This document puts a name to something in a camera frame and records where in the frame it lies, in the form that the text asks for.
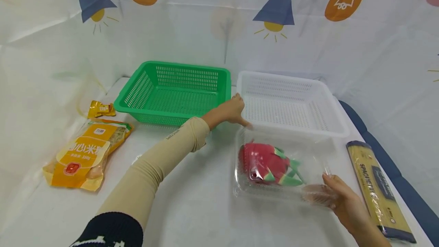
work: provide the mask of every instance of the green plastic basket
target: green plastic basket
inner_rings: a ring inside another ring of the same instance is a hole
[[[139,122],[180,126],[230,97],[226,69],[148,61],[125,84],[114,107]]]

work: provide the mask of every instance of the red dragon fruit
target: red dragon fruit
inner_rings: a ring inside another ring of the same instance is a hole
[[[274,146],[247,143],[241,146],[239,159],[242,163],[242,171],[255,183],[281,186],[299,186],[305,183],[298,172],[300,163],[290,160],[281,149]]]

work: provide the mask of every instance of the person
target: person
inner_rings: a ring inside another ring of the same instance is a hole
[[[143,154],[122,177],[70,247],[141,247],[151,206],[159,184],[190,152],[205,145],[205,138],[222,122],[248,126],[241,116],[244,102],[237,93],[203,117],[193,117]],[[358,246],[387,247],[389,242],[370,220],[363,202],[337,176],[323,175],[324,183],[338,193],[331,205]]]

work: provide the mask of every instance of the food package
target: food package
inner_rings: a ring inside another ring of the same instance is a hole
[[[305,183],[298,171],[300,163],[286,157],[280,148],[250,142],[241,146],[239,157],[243,163],[242,172],[255,183],[280,186],[300,186]]]
[[[234,195],[328,206],[337,198],[322,178],[323,173],[330,175],[324,159],[333,146],[330,141],[242,128],[236,135]]]
[[[49,185],[96,191],[109,155],[131,134],[128,123],[93,119],[43,167]]]
[[[369,144],[346,145],[373,222],[386,238],[416,243]]]
[[[93,100],[90,104],[90,109],[88,111],[88,118],[96,118],[101,116],[114,117],[116,115],[116,110],[113,107],[113,103],[109,105],[104,105],[101,102]]]

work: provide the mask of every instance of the white table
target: white table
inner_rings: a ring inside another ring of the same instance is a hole
[[[102,102],[113,102],[127,80],[119,79]],[[139,124],[127,114],[118,113],[114,119],[132,122],[136,129],[112,155],[100,191],[52,188],[41,179],[23,213],[1,236],[1,247],[69,246],[136,156],[173,131]],[[335,141],[336,152],[329,154],[327,160],[332,173],[360,194],[345,145],[363,138],[347,115],[346,119],[351,134]],[[160,185],[145,230],[144,246],[356,246],[329,210],[234,197],[231,160],[238,128],[229,124],[219,126],[209,137],[208,145],[188,155]],[[387,175],[386,178],[418,246],[433,246]]]

